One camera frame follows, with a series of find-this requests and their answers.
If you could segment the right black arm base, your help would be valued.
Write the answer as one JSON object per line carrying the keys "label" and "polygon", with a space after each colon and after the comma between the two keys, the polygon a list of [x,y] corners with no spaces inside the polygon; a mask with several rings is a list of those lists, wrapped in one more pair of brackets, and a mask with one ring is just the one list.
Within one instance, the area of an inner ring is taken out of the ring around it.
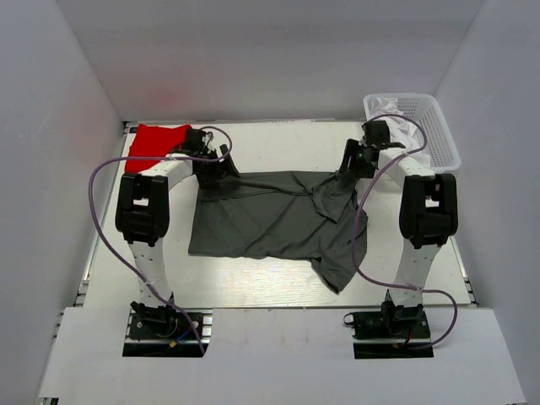
{"label": "right black arm base", "polygon": [[349,312],[343,324],[353,330],[356,359],[429,359],[434,356],[427,316],[422,305]]}

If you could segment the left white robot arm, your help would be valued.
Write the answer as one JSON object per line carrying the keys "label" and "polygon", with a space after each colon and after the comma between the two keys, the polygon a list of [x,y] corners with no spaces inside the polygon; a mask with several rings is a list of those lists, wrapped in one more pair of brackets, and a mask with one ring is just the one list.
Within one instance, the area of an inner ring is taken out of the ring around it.
{"label": "left white robot arm", "polygon": [[170,191],[191,176],[203,190],[218,188],[228,176],[238,177],[231,149],[232,141],[224,130],[189,127],[185,140],[161,161],[121,177],[115,225],[130,248],[138,276],[140,296],[132,309],[160,338],[173,336],[181,326],[163,251],[170,225]]}

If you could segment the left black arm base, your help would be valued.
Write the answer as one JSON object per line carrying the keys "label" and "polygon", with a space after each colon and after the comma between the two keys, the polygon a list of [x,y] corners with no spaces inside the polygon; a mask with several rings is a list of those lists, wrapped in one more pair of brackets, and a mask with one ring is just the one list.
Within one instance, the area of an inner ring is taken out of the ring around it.
{"label": "left black arm base", "polygon": [[211,339],[213,312],[186,316],[165,306],[131,303],[122,355],[126,358],[201,358]]}

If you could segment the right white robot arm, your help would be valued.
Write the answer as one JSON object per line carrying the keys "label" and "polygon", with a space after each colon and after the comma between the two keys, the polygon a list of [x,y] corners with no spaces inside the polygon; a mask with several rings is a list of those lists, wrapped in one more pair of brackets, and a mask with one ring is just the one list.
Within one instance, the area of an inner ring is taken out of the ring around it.
{"label": "right white robot arm", "polygon": [[370,320],[361,316],[356,325],[359,339],[370,338],[374,332],[389,337],[408,338],[424,317],[425,284],[433,261],[458,228],[456,177],[437,174],[420,164],[415,156],[428,146],[428,137],[411,150],[391,139],[384,117],[371,118],[363,125],[361,140],[346,143],[340,171],[351,173],[358,181],[369,183],[363,191],[357,212],[363,213],[376,183],[389,176],[402,190],[398,228],[403,237],[402,255],[393,282],[383,282],[358,274],[370,284],[386,288],[379,315]]}

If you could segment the dark grey t shirt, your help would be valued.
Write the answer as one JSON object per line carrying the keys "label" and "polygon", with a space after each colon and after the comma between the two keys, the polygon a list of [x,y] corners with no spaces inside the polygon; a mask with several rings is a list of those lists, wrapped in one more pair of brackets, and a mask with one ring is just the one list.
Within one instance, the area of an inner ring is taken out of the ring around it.
{"label": "dark grey t shirt", "polygon": [[308,261],[336,294],[367,252],[357,180],[340,172],[278,171],[226,177],[199,189],[188,251],[203,257]]}

